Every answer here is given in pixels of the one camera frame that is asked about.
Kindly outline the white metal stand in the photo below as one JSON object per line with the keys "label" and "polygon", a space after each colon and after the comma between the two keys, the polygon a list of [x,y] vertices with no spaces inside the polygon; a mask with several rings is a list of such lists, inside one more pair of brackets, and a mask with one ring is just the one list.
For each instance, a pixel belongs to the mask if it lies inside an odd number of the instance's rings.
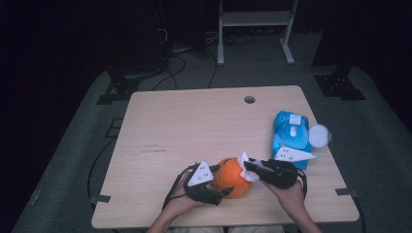
{"label": "white metal stand", "polygon": [[217,64],[224,65],[223,30],[227,27],[258,27],[258,26],[285,26],[286,32],[280,39],[286,61],[289,65],[295,63],[289,47],[289,39],[299,0],[292,0],[292,7],[288,11],[274,12],[225,12],[223,0],[219,5]]}

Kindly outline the orange pumpkin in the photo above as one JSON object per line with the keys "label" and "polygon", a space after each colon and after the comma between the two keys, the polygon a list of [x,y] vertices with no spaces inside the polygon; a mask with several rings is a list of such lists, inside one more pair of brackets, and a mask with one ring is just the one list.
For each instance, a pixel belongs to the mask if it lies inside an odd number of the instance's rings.
{"label": "orange pumpkin", "polygon": [[218,165],[220,169],[213,173],[214,179],[210,186],[217,191],[231,188],[227,198],[238,198],[245,195],[252,187],[252,183],[240,176],[243,169],[237,162],[236,157],[221,160]]}

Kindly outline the person's left hand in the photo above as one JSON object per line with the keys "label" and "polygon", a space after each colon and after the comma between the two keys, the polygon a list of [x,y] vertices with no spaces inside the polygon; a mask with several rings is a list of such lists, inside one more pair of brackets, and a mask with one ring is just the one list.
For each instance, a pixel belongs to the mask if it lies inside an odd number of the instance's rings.
{"label": "person's left hand", "polygon": [[202,205],[201,202],[194,201],[187,197],[186,191],[184,189],[185,181],[189,173],[185,172],[176,188],[172,192],[171,198],[164,208],[164,212],[172,217],[177,217],[188,213],[193,208]]}

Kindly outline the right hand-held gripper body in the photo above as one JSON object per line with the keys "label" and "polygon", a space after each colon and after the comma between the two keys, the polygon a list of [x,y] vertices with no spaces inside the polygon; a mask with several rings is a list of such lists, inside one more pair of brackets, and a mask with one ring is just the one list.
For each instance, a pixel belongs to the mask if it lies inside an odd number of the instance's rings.
{"label": "right hand-held gripper body", "polygon": [[307,187],[307,178],[302,169],[297,168],[294,162],[302,162],[316,158],[312,152],[297,150],[289,147],[281,147],[274,159],[262,160],[265,167],[260,171],[262,181],[275,185],[276,187],[287,189],[294,185],[298,178],[303,181],[303,187]]}

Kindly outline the clear plastic bag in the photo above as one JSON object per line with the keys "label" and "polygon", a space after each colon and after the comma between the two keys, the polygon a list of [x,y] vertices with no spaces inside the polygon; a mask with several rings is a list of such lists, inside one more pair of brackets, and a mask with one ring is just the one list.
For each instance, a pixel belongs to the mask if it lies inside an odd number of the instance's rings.
{"label": "clear plastic bag", "polygon": [[247,153],[244,151],[238,158],[237,158],[237,163],[241,168],[240,172],[240,177],[246,180],[247,182],[254,183],[259,180],[259,176],[252,171],[249,171],[246,168],[245,163],[250,162],[250,157],[247,155]]}

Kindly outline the black stand with base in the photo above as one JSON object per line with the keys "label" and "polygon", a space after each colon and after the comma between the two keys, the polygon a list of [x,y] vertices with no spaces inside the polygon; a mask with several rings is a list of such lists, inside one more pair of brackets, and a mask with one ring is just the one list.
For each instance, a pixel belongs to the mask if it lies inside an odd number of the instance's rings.
{"label": "black stand with base", "polygon": [[350,51],[317,50],[313,66],[326,66],[328,63],[336,65],[332,73],[315,76],[315,81],[324,97],[339,97],[343,101],[365,99],[363,93],[349,79],[354,62],[354,56]]}
{"label": "black stand with base", "polygon": [[138,89],[139,78],[127,78],[115,63],[107,64],[107,72],[110,83],[104,94],[100,95],[97,105],[109,105],[114,101],[129,100],[131,95]]}

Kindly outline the grey tape strip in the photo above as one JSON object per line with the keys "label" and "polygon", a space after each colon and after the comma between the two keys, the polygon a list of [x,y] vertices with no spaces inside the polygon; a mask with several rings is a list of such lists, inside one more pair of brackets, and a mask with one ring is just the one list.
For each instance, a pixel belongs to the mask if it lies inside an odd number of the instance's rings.
{"label": "grey tape strip", "polygon": [[96,205],[98,202],[109,203],[110,200],[111,197],[107,195],[97,195],[89,197],[89,202],[93,205]]}
{"label": "grey tape strip", "polygon": [[336,188],[335,192],[338,196],[343,196],[343,195],[350,195],[353,198],[357,198],[358,193],[355,190],[352,190],[350,188]]}

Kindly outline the person's right hand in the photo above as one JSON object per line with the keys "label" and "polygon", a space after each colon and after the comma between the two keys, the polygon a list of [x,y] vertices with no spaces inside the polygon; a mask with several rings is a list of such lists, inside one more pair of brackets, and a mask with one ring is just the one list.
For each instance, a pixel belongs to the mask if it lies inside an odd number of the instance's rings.
{"label": "person's right hand", "polygon": [[304,219],[307,211],[304,206],[301,181],[296,181],[293,186],[287,189],[276,187],[267,182],[263,182],[263,184],[277,197],[281,207],[294,222]]}

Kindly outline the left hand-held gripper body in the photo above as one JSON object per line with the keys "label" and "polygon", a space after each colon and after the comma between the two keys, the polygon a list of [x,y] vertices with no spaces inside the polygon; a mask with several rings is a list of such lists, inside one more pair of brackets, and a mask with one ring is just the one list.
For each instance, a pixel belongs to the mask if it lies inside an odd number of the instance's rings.
{"label": "left hand-held gripper body", "polygon": [[218,206],[223,196],[221,192],[208,187],[214,179],[214,172],[211,172],[209,167],[206,161],[195,164],[185,181],[184,189],[190,199]]}

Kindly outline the blue wet wipe pack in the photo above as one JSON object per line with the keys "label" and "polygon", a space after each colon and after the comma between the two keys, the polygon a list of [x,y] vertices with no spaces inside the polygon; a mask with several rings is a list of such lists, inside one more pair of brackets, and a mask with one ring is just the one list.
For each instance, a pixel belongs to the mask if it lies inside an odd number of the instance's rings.
{"label": "blue wet wipe pack", "polygon": [[312,148],[324,148],[330,140],[324,125],[310,126],[307,116],[281,111],[273,123],[272,158],[306,170],[309,160],[317,157]]}

